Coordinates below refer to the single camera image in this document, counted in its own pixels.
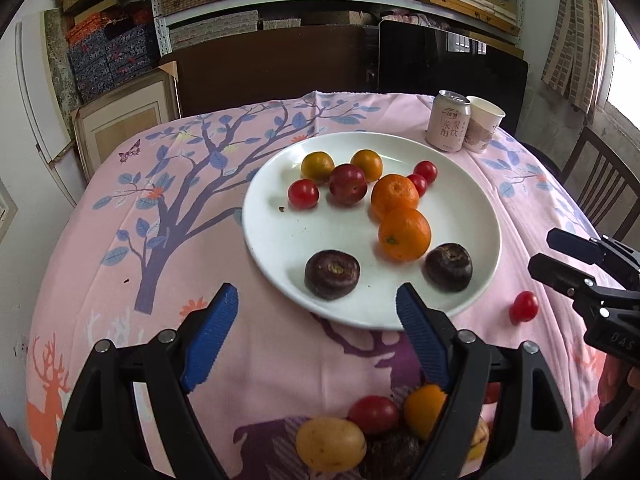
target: screw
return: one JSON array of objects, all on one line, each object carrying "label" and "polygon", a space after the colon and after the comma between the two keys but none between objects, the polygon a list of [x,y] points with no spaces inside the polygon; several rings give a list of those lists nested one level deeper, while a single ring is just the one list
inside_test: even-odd
[{"label": "screw", "polygon": [[536,345],[533,341],[525,341],[524,343],[522,343],[522,347],[524,348],[524,351],[528,354],[537,354],[538,352],[540,352],[540,347],[538,345]]},{"label": "screw", "polygon": [[175,340],[176,335],[177,333],[175,330],[168,328],[166,330],[162,330],[162,332],[158,334],[158,341],[165,344],[170,343]]},{"label": "screw", "polygon": [[476,337],[476,334],[471,332],[471,330],[461,330],[458,332],[458,339],[463,343],[469,344],[475,342],[478,338]]},{"label": "screw", "polygon": [[111,342],[108,339],[100,339],[95,345],[94,350],[98,354],[104,354],[109,348],[111,348]]}]

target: dark brown water chestnut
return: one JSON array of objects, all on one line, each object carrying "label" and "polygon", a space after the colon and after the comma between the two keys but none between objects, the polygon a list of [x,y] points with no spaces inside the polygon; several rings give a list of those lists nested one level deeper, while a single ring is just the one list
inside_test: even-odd
[{"label": "dark brown water chestnut", "polygon": [[358,472],[366,480],[405,480],[420,458],[420,442],[407,430],[367,442]]},{"label": "dark brown water chestnut", "polygon": [[427,254],[424,273],[441,290],[465,290],[473,274],[471,256],[459,244],[443,244]]},{"label": "dark brown water chestnut", "polygon": [[360,264],[341,251],[320,251],[306,263],[306,288],[324,300],[346,296],[356,288],[359,279]]}]

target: paper cup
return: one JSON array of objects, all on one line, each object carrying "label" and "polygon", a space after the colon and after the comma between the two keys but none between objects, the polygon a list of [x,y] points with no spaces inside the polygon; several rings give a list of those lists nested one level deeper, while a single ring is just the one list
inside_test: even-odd
[{"label": "paper cup", "polygon": [[471,102],[471,120],[466,129],[464,147],[472,152],[482,153],[486,150],[495,129],[505,117],[504,111],[485,99],[469,95]]}]

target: table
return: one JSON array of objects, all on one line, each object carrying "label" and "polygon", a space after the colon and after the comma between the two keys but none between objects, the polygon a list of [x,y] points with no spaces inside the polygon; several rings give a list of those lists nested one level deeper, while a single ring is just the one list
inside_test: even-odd
[{"label": "table", "polygon": [[[239,314],[190,401],[230,478],[309,478],[293,444],[307,417],[345,416],[370,394],[401,402],[420,381],[406,336],[328,322],[286,299],[244,246],[242,200],[268,157],[311,136],[358,129],[422,140],[431,102],[405,94],[312,92],[177,120],[121,145],[98,169],[62,233],[33,317],[28,421],[40,467],[50,471],[59,420],[94,343],[146,342],[206,306],[223,282],[238,288]],[[485,153],[462,150],[450,158],[491,200],[503,238],[492,284],[453,321],[491,344],[517,348],[530,339],[540,345],[586,474],[609,447],[593,426],[604,355],[582,341],[584,324],[569,300],[530,279],[526,267],[531,255],[552,254],[545,236],[553,227],[596,233],[566,191],[504,131]],[[599,269],[589,272],[612,285]],[[540,314],[513,326],[508,306],[522,290],[535,292]],[[170,472],[148,397],[142,388],[137,393],[154,465]]]}]

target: white plate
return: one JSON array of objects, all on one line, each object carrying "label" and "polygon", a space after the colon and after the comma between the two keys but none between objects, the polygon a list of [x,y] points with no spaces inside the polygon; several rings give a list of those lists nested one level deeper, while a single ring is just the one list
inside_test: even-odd
[{"label": "white plate", "polygon": [[[300,178],[305,155],[327,152],[337,166],[366,148],[382,157],[383,174],[408,175],[421,160],[436,165],[438,179],[420,199],[418,209],[431,225],[430,249],[456,242],[470,253],[474,273],[466,290],[453,294],[436,290],[422,275],[424,258],[395,264],[376,256],[378,225],[367,214],[373,184],[366,197],[351,208],[331,206],[326,186],[320,188],[315,208],[298,211],[289,205],[287,189]],[[242,208],[242,227],[260,270],[286,296],[319,316],[370,330],[402,330],[396,290],[405,282],[411,282],[431,308],[449,316],[465,310],[487,288],[500,258],[500,227],[494,209],[465,170],[413,140],[369,132],[313,137],[275,155],[251,181]],[[355,290],[335,301],[316,298],[304,283],[306,261],[325,249],[349,253],[360,263]]]}]

